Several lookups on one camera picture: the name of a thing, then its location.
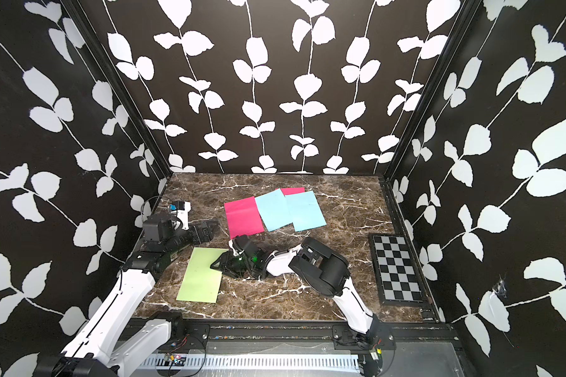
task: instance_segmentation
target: checkerboard pattern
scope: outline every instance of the checkerboard pattern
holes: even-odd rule
[[[376,273],[381,276],[384,299],[422,302],[422,292],[417,283],[404,237],[386,235],[372,237],[377,256]]]

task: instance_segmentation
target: paper sheet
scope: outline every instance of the paper sheet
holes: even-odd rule
[[[286,195],[285,199],[296,232],[327,225],[314,192]]]
[[[231,239],[264,231],[255,197],[225,203],[225,212]]]
[[[299,194],[300,192],[304,192],[305,189],[303,187],[290,187],[290,188],[281,189],[281,191],[283,192],[283,195],[293,195],[293,194]]]
[[[178,291],[176,300],[195,302],[216,302],[220,289],[222,272],[209,266],[227,249],[196,247],[191,253],[189,265]]]
[[[291,224],[287,201],[281,189],[274,190],[256,198],[258,211],[269,232]]]

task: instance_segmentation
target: black wallpaper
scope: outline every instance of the black wallpaper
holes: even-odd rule
[[[374,174],[385,170],[462,2],[81,4],[173,171]]]
[[[60,4],[0,1],[0,376],[62,350],[165,185],[71,25]]]
[[[505,4],[481,5],[393,188],[477,371],[566,376],[566,1]]]

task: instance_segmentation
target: brown marble surface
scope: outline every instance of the brown marble surface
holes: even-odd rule
[[[191,202],[189,222],[216,218],[219,230],[205,247],[228,248],[224,203],[266,194],[285,187],[313,190],[327,225],[294,232],[287,225],[250,238],[266,252],[286,250],[306,236],[314,237],[344,255],[352,281],[363,301],[384,321],[421,321],[419,309],[381,305],[371,263],[367,233],[393,233],[377,177],[291,176],[267,174],[174,174],[158,210],[174,200]],[[333,300],[301,282],[297,276],[279,276],[266,281],[237,281],[222,276],[216,303],[176,301],[192,252],[183,250],[166,269],[153,290],[143,299],[135,315],[148,317],[163,310],[177,310],[188,318],[340,320],[343,315]]]

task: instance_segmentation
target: green paper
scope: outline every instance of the green paper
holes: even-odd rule
[[[215,303],[222,272],[211,269],[210,265],[226,251],[211,247],[194,248],[176,300]]]

